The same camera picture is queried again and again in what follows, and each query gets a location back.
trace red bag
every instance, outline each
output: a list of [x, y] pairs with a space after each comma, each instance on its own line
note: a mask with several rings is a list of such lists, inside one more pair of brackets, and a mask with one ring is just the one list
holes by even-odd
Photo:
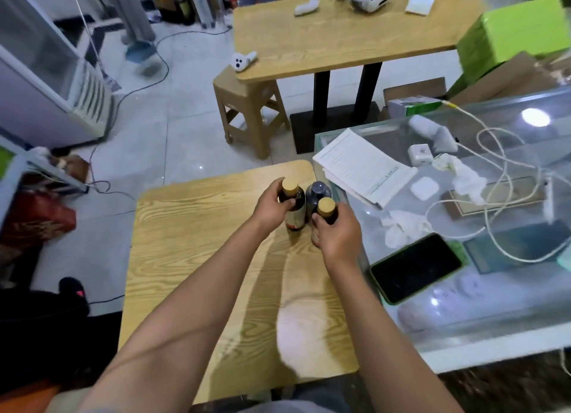
[[25, 249], [76, 227], [75, 210], [48, 193], [16, 193], [0, 232], [0, 244]]

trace stack of papers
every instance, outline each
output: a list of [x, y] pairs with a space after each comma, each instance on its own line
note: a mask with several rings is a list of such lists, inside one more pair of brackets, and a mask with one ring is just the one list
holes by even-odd
[[418, 171], [397, 162], [351, 129], [345, 130], [313, 159], [323, 167], [329, 181], [381, 208]]

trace hand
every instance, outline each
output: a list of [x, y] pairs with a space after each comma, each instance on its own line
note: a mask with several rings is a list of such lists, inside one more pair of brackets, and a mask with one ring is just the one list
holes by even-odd
[[339, 216], [333, 225], [317, 213], [312, 216], [319, 231], [319, 247], [328, 271], [347, 265], [356, 267], [361, 252], [361, 225], [353, 210], [344, 203], [339, 203], [337, 210]]
[[286, 213], [295, 205], [294, 199], [282, 203], [277, 200], [277, 194], [282, 190], [283, 180], [283, 177], [274, 180], [261, 194], [256, 208], [253, 209], [251, 219], [261, 228], [265, 236], [268, 236], [270, 232], [282, 224], [286, 218]]

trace glass countertop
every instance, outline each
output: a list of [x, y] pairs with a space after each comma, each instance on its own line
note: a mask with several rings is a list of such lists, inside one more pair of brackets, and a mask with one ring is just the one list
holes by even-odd
[[[498, 134], [508, 158], [525, 164], [539, 164], [542, 168], [556, 171], [560, 176], [571, 180], [571, 88], [563, 87], [534, 95], [492, 100], [466, 106], [465, 109], [489, 127], [505, 128], [523, 138], [524, 146], [513, 136]], [[536, 127], [545, 123], [534, 121], [533, 113], [524, 114], [526, 121], [522, 114], [526, 109], [546, 112], [550, 123]], [[482, 125], [474, 119], [446, 107], [425, 116], [449, 128], [452, 135], [463, 145], [485, 154], [476, 143], [476, 133], [482, 130]], [[413, 133], [408, 119], [382, 121], [352, 129], [406, 165], [410, 165], [407, 154], [410, 145], [429, 143]], [[316, 152], [343, 131], [344, 129], [341, 129], [316, 135]], [[489, 135], [484, 134], [481, 141], [493, 151], [498, 151]], [[489, 183], [499, 179], [501, 171], [481, 158], [462, 148], [456, 155]], [[485, 157], [493, 159], [488, 154], [485, 154]], [[323, 171], [315, 162], [314, 169], [318, 179], [324, 180]], [[537, 169], [513, 164], [509, 165], [508, 172], [513, 179], [537, 176]], [[410, 192], [410, 185], [425, 176], [436, 180], [440, 190], [427, 201], [421, 201]], [[417, 175], [391, 199], [384, 211], [400, 209], [424, 215], [428, 206], [441, 199], [442, 193], [452, 189], [452, 179], [453, 174], [450, 171], [438, 171], [431, 165], [419, 167]], [[361, 223], [361, 269], [365, 271], [370, 264], [396, 252], [397, 250], [385, 245], [386, 228], [380, 222], [383, 210], [365, 204], [334, 184], [329, 184], [332, 186], [334, 198], [348, 202]], [[564, 229], [568, 229], [571, 226], [571, 186], [557, 179], [553, 185], [555, 217], [563, 223]], [[542, 203], [535, 203], [507, 208], [493, 222], [492, 230], [501, 232], [544, 223], [542, 207]], [[467, 235], [484, 225], [483, 214], [453, 220], [442, 204], [430, 210], [428, 220], [434, 231], [443, 236]], [[487, 231], [484, 231], [479, 236], [487, 235]], [[571, 322], [571, 272], [554, 260], [519, 266], [514, 264], [514, 267], [507, 269], [502, 269], [499, 265], [494, 267], [492, 261], [491, 269], [484, 274], [478, 270], [472, 259], [469, 258], [468, 261], [468, 265], [460, 271], [399, 305], [391, 306], [379, 296], [389, 315], [409, 335], [419, 351], [467, 345]]]

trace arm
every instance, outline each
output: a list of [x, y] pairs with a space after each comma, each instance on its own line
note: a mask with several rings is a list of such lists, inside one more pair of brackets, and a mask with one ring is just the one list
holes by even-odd
[[325, 266], [345, 311], [361, 374], [375, 410], [385, 413], [461, 412], [368, 287], [357, 256], [361, 227], [351, 208], [339, 204], [333, 225], [314, 214]]
[[190, 409], [254, 253], [295, 204], [277, 201], [282, 180], [265, 190], [253, 215], [146, 317], [80, 411]]

